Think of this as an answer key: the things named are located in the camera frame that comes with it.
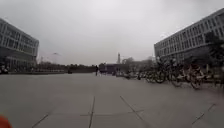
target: building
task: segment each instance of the building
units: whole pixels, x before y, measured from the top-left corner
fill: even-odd
[[[209,32],[224,40],[224,8],[156,43],[155,55],[165,60],[176,58],[178,62],[190,56],[206,56],[209,42],[205,35]]]
[[[36,64],[39,41],[0,19],[0,62],[10,68]]]

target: paved plaza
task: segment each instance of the paved plaza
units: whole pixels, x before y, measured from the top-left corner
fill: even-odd
[[[0,76],[13,128],[223,128],[224,96],[94,74]]]

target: window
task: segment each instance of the window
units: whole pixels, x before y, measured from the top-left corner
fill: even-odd
[[[194,33],[194,35],[197,35],[196,27],[193,28],[193,33]]]
[[[24,45],[24,49],[23,49],[24,52],[27,52],[27,46]]]
[[[177,46],[176,45],[174,45],[174,50],[175,50],[175,52],[177,51]]]
[[[187,37],[190,37],[190,33],[189,33],[189,30],[187,30]]]
[[[17,32],[14,29],[12,29],[11,27],[8,26],[7,29],[6,29],[6,35],[13,38],[13,39],[16,39]]]
[[[17,32],[17,34],[16,34],[16,40],[19,40],[19,38],[20,38],[20,34]]]
[[[19,50],[23,51],[23,45],[22,44],[19,44]]]
[[[173,45],[174,41],[173,41],[173,37],[171,38],[171,44]]]
[[[199,25],[197,26],[197,29],[198,29],[198,33],[201,33],[201,29]]]
[[[18,41],[16,41],[16,42],[14,43],[14,48],[17,49],[17,47],[18,47]]]
[[[214,30],[212,30],[211,32],[215,35],[215,31]]]
[[[172,45],[174,44],[174,39],[173,38],[171,38],[171,40],[172,40]]]
[[[184,50],[184,48],[185,48],[185,47],[184,47],[184,43],[182,43],[182,50]]]
[[[221,22],[224,23],[224,13],[220,14],[219,18],[220,18]]]
[[[205,33],[205,36],[206,36],[207,34],[209,34],[209,33],[214,34],[212,31],[210,31],[210,32]]]
[[[197,46],[198,45],[198,37],[195,37],[194,41],[195,41],[195,45]]]
[[[182,34],[179,35],[180,41],[182,41]]]
[[[3,29],[3,24],[0,23],[0,32],[2,32],[2,29]]]
[[[5,28],[6,28],[6,26],[3,25],[3,26],[2,26],[2,29],[0,29],[0,33],[4,33],[4,32],[5,32]]]
[[[179,51],[179,45],[177,44],[177,51]]]
[[[198,27],[195,27],[195,34],[198,34]]]
[[[178,43],[178,40],[177,40],[177,38],[178,38],[178,36],[176,36],[176,37],[175,37],[175,42],[176,42],[176,43]]]
[[[1,42],[2,42],[2,35],[0,34],[0,44],[1,44]]]
[[[164,55],[166,55],[166,49],[164,49]]]
[[[191,33],[191,36],[193,36],[194,34],[193,34],[193,31],[192,31],[192,28],[190,29],[190,33]]]
[[[205,21],[205,27],[208,30],[208,22],[207,21]]]
[[[5,37],[5,38],[4,38],[4,41],[3,41],[3,43],[2,43],[2,45],[5,46],[6,42],[7,42],[7,39],[6,39],[6,37]]]
[[[192,47],[191,39],[189,39],[189,47]]]
[[[204,25],[203,25],[203,23],[201,24],[201,31],[202,32],[204,31]]]
[[[198,44],[203,44],[203,37],[202,37],[202,35],[198,36]]]
[[[217,31],[216,30],[214,30],[214,34],[215,34],[215,36],[218,36],[218,33],[216,33]]]
[[[220,23],[219,23],[219,18],[218,18],[217,16],[215,17],[215,21],[216,21],[216,24],[217,24],[217,25],[220,25]]]
[[[188,41],[186,41],[186,47],[189,48],[189,42]]]
[[[220,33],[220,36],[223,37],[223,31],[222,31],[222,28],[219,28],[219,33]]]
[[[180,51],[181,50],[180,44],[178,44],[177,47],[178,47],[178,51]]]
[[[195,46],[195,38],[192,38],[192,45]]]
[[[8,47],[13,48],[14,41],[9,39]]]
[[[186,39],[186,32],[183,32],[183,38]]]
[[[215,29],[216,36],[220,36],[218,29]]]
[[[179,36],[177,36],[177,42],[178,42],[178,43],[180,42],[180,38],[179,38]]]
[[[208,26],[209,26],[210,28],[212,28],[212,24],[211,24],[211,21],[210,21],[210,20],[208,20]]]
[[[216,26],[215,20],[211,19],[211,21],[212,21],[212,25],[215,27]]]

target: tree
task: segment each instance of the tree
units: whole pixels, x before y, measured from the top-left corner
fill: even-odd
[[[122,60],[122,64],[131,64],[133,62],[134,62],[134,59],[132,57]]]
[[[209,54],[219,64],[224,60],[224,41],[215,36],[213,32],[209,32],[205,35],[206,43],[209,44]]]

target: sky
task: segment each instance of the sky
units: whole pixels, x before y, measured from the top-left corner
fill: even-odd
[[[40,42],[38,59],[116,63],[223,8],[223,0],[0,0],[0,17]]]

